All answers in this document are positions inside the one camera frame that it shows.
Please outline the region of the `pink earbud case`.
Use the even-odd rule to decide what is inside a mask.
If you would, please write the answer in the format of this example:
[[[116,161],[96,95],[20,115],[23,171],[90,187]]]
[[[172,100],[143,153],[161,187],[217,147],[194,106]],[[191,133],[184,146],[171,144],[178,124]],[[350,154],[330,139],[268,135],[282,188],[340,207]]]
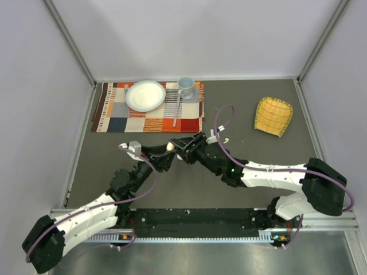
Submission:
[[[175,145],[171,142],[167,143],[166,151],[173,151],[175,149]]]

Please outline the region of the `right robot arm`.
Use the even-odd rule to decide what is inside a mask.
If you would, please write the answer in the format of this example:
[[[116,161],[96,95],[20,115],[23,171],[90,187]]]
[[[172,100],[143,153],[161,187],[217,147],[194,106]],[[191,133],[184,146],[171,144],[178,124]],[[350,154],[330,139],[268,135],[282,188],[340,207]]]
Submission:
[[[319,212],[338,217],[343,213],[347,180],[318,158],[305,164],[278,166],[234,158],[215,136],[203,132],[169,140],[166,149],[175,151],[187,164],[200,162],[231,187],[268,187],[288,190],[267,207],[271,225],[279,227],[302,214]]]

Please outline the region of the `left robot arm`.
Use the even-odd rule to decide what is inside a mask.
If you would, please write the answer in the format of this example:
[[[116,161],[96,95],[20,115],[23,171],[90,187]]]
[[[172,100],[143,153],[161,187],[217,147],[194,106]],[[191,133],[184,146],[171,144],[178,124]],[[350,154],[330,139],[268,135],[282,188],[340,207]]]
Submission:
[[[70,250],[101,230],[124,227],[129,223],[130,204],[135,193],[151,175],[169,169],[176,150],[172,143],[145,147],[138,142],[119,145],[136,160],[132,170],[117,170],[109,189],[92,202],[58,218],[45,215],[37,220],[22,248],[26,262],[39,274],[53,269]]]

